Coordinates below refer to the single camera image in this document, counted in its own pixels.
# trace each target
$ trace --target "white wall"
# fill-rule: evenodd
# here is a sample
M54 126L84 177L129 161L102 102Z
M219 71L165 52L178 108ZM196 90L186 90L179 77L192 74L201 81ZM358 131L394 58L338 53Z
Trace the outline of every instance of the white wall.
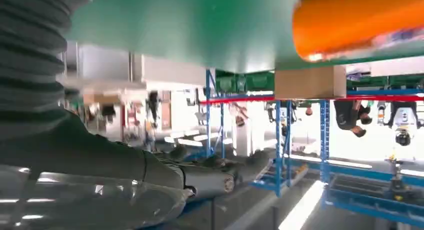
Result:
M171 93L171 125L173 130L186 130L198 126L198 119L195 114L199 107L187 106L187 95L182 91L173 91ZM221 109L219 107L210 108L210 125L219 127L221 125ZM228 106L224 105L224 128L226 131L231 129L231 116Z
M320 153L320 109L319 104L314 104L313 115L305 116L304 109L297 111L298 118L302 118L301 122L293 125L292 137L305 137L317 141L312 144L307 151ZM387 126L377 125L377 103L371 108L370 116L373 122L370 125L362 126L361 122L357 124L367 130L362 138L356 137L351 131L341 130L335 120L336 111L333 101L330 102L330 136L329 149L332 157L348 158L353 160L383 160L392 153L400 158L405 159L423 159L424 154L419 151L419 146L424 144L424 129L419 129L411 144L402 147L395 142L394 131Z
M370 71L371 76L389 76L403 74L424 73L424 57L408 57L399 59L388 59L367 63L345 65L346 70L361 69Z
M147 55L143 55L142 62L143 80L148 83L186 84L192 85L192 88L205 86L206 84L206 67ZM215 70L211 69L211 73L214 76Z

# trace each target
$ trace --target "blue steel frame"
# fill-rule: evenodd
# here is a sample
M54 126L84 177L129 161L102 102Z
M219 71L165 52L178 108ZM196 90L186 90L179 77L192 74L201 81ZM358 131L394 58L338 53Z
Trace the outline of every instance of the blue steel frame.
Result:
M214 77L211 75L211 71L209 69L206 70L206 101L209 101L211 99L211 83L216 90L216 83L214 80ZM269 97L273 95L245 95L245 94L238 94L238 95L224 95L223 93L219 94L216 93L213 98L219 99L219 98L244 98L244 97ZM206 156L209 157L214 154L215 150L211 147L211 105L206 104L206 135L207 135L207 142L206 142ZM221 122L220 122L220 140L221 140L221 157L225 158L225 147L224 147L224 104L220 104L220 113L221 113ZM281 102L276 101L275 105L275 137L276 137L276 144L275 144L275 174L274 176L270 176L265 174L261 180L255 181L252 183L253 186L257 186L260 188L265 188L268 190L272 190L275 192L275 194L280 197L281 196L281 188L283 184L286 184L288 187L291 185L291 159L290 159L290 153L291 153L291 144L290 144L290 130L291 130L291 121L292 121L292 102L287 101L287 137L284 142L283 147L283 153L287 154L288 156L288 168L286 169L286 178L284 179L282 177L282 170L284 165L284 154L282 154L281 150Z
M321 163L320 163L320 179L324 183L324 194L322 202L325 203L327 198L327 189L330 181L330 101L321 100L319 102L320 116L320 141L321 141Z
M210 80L215 87L215 82L211 76L209 70L206 71L206 99L210 100L211 89L210 89ZM365 91L348 91L348 95L413 95L424 93L423 89L392 89L392 90L365 90ZM270 97L273 95L261 95L260 97ZM225 98L244 98L244 97L255 97L252 95L231 95L225 96ZM273 190L275 194L280 197L281 186L287 184L291 185L291 167L300 166L305 163L305 161L292 160L290 158L291 154L291 117L292 117L292 103L287 101L287 136L284 142L283 152L287 155L288 160L285 162L284 154L281 154L281 102L276 101L276 156L275 156L275 167L276 172L274 176L264 175L262 180L255 181L252 185ZM320 170L320 179L325 183L324 193L322 196L322 203L326 205L332 205L338 208L347 209L350 211L371 215L378 218L385 218L395 222L402 222L414 226L424 228L424 207L400 203L397 201L389 199L380 199L370 196L334 190L331 189L330 179L331 173L334 174L345 174L350 176L364 177L369 179L390 181L392 174L389 173L380 173L370 170L362 170L358 168L351 167L342 167L338 165L330 165L330 101L321 100L320 101L320 163L307 162L309 169L319 169ZM224 116L223 116L223 104L221 104L221 136L223 136L223 125L224 125ZM213 150L210 148L210 105L207 105L207 149L208 153L212 154ZM283 166L286 166L286 177L282 178L282 169ZM424 178L422 177L413 177L413 176L403 176L402 180L408 185L415 185L424 187Z
M350 91L352 95L408 95L422 93L423 90L402 89L402 90L372 90L372 91ZM322 195L323 205L331 205L337 208L346 209L353 212L367 214L376 218L385 218L394 222L402 222L424 228L424 207L406 204L391 199L375 198L371 196L351 193L332 189L329 185L330 172L335 174L346 174L351 176L365 177L376 180L390 181L392 174L379 173L358 168L341 167L329 164L329 143L330 143L330 102L320 101L320 134L321 134L321 162L319 163L320 178L324 183L324 193ZM309 168L318 168L317 163L309 163ZM424 186L424 178L403 176L402 180L409 185Z

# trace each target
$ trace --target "white pillar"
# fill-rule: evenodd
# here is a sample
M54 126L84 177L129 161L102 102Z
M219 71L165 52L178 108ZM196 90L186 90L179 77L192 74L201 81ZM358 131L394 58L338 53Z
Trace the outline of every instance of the white pillar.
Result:
M238 104L247 109L248 120L242 127L236 126L235 116L232 116L233 146L238 156L249 156L260 150L264 144L265 128L267 126L267 113L261 102L243 102Z

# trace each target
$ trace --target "blue metal beam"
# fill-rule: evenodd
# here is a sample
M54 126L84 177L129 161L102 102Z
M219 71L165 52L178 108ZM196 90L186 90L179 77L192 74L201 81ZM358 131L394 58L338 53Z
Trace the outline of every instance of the blue metal beam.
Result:
M298 160L298 159L291 160L292 166L299 167L299 166L302 166L303 164L307 164L309 169L311 170L319 171L321 169L321 164L317 162L310 162L310 161L304 161L304 160ZM357 176L361 178L369 178L369 179L375 179L375 180L381 180L381 181L390 181L393 177L393 174L391 173L382 173L382 172L376 172L372 170L344 167L344 166L339 166L334 164L329 164L328 168L329 168L329 172L332 174L345 174L345 175L351 175L351 176ZM403 175L402 180L405 184L408 184L408 185L424 187L423 177Z
M225 158L225 146L224 146L224 104L221 103L221 157Z
M275 105L275 138L277 143L275 146L275 185L278 188L275 189L277 197L281 196L280 185L281 185L281 171L283 168L283 155L281 154L281 102L277 101Z
M414 95L424 93L424 89L379 89L379 90L350 90L348 95Z
M210 86L210 80L211 80L211 71L209 69L206 70L206 101L210 100L211 98L211 86ZM207 135L207 141L206 141L206 156L211 156L212 149L211 149L211 105L206 105L206 135Z
M287 154L287 161L286 161L286 179L287 179L287 187L290 187L292 185L291 179L292 179L292 166L291 166L291 158L290 154L292 153L292 143L291 143L291 129L292 129L292 101L287 101L287 134L285 136L284 141L284 153Z
M330 189L326 204L393 222L424 227L424 207L417 205L334 189Z

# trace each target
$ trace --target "fluorescent light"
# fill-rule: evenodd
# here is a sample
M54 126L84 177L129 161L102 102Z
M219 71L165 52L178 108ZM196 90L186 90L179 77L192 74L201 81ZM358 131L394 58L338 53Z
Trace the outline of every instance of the fluorescent light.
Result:
M30 172L30 169L29 168L20 168L19 169L19 172L21 172L21 173L29 173Z
M54 199L28 199L28 203L47 203L54 202Z
M274 94L273 91L248 91L246 93L247 95L267 95L267 94Z
M188 139L178 139L179 144L183 145L190 145L190 146L196 146L196 147L202 147L203 144L198 141L188 140Z
M14 204L17 201L19 201L19 199L0 199L0 204Z
M233 140L232 139L224 139L222 142L224 144L232 144L233 143Z
M295 154L291 154L290 158L298 159L298 160L304 160L304 161L310 161L310 162L317 162L317 163L321 162L320 158L314 158L314 157L309 157L309 156L300 156L300 155L295 155ZM342 165L342 166L362 168L362 169L372 169L373 168L371 165L368 165L368 164L358 164L358 163L344 162L344 161L331 160L331 159L328 162L330 164L334 164L334 165Z
M406 175L413 175L413 176L418 176L418 177L424 177L424 172L421 171L415 171L415 170L409 170L409 169L402 169L400 171L401 174L406 174Z
M171 137L165 137L165 142L173 144L173 143L175 143L175 140Z
M309 59L309 61L316 62L316 61L322 60L323 55L322 54L311 54L307 58Z
M39 178L37 180L37 182L42 182L42 183L58 183L59 181L56 181L54 179L49 179L49 178Z
M25 215L25 216L22 217L22 219L26 219L26 220L41 219L41 218L43 218L43 215Z
M270 146L274 146L277 144L277 139L270 139L270 140L266 140L262 143L262 147L263 148L267 148Z
M202 141L202 140L208 139L208 136L206 134L205 135L198 135L198 136L194 136L193 139L195 141Z
M184 134L186 136L196 135L196 134L199 134L199 133L200 133L199 130L188 130L188 131L184 132Z
M0 204L14 204L17 203L19 199L0 199ZM54 199L28 199L28 203L46 203L54 202Z
M305 160L305 161L310 161L310 162L321 162L320 158L314 158L314 157L309 157L309 156L300 156L300 155L296 155L296 154L291 154L290 158Z
M184 137L184 133L183 132L171 133L170 137L173 138L173 139L182 138L182 137Z
M94 193L103 195L103 185L96 185L94 189Z
M337 160L329 160L330 164L335 165L343 165L348 167L355 167L355 168L362 168L362 169L372 169L373 167L368 164L358 164L358 163L351 163L351 162L344 162L344 161L337 161Z
M219 137L220 136L220 134L219 133L211 133L210 134L210 138L212 139L212 138L217 138L217 137ZM202 141L202 140L206 140L206 139L208 139L208 136L206 135L206 134L204 134L204 135L198 135L198 136L194 136L193 137L193 139L195 140L195 141Z
M287 215L278 230L301 230L324 191L324 183L316 181Z

